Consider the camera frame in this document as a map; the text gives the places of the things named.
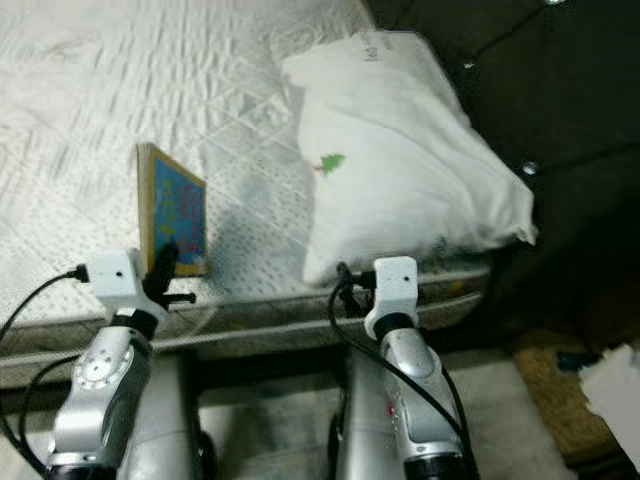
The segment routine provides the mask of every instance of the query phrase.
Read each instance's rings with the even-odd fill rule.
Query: floor
[[[516,370],[499,351],[445,358],[465,404],[482,478],[575,479],[538,416]],[[210,390],[201,398],[201,423],[214,438],[224,480],[326,480],[326,441],[339,391],[329,375],[271,380],[251,387]],[[44,455],[51,414],[30,418],[32,443]],[[0,439],[5,480],[35,480]]]

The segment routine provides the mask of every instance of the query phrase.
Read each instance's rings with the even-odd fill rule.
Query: quilted mattress surface
[[[280,66],[371,28],[357,0],[0,0],[0,318],[91,252],[139,244],[142,141],[208,182],[212,273],[176,290],[200,306],[312,295],[312,177]],[[100,312],[67,283],[16,326]]]

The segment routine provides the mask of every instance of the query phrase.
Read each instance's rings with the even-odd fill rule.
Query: white pillow
[[[315,171],[304,281],[376,258],[533,244],[533,195],[469,126],[429,47],[360,33],[287,59],[298,142]]]

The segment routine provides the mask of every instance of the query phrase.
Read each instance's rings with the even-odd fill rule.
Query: pillow
[[[533,244],[533,195],[470,127],[415,34],[367,32],[285,60],[302,156],[315,175],[303,278],[376,258],[423,260]]]

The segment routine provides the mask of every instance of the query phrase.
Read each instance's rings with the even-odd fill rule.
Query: mattress
[[[143,141],[208,183],[211,275],[174,282],[198,304],[161,339],[323,311],[327,291],[301,282],[312,175],[279,71],[372,28],[358,0],[0,0],[0,318],[92,252],[138,246],[131,150]],[[479,300],[488,263],[421,271],[425,305],[458,302],[444,309],[453,321]],[[52,287],[1,352],[81,348],[102,316],[87,285]]]

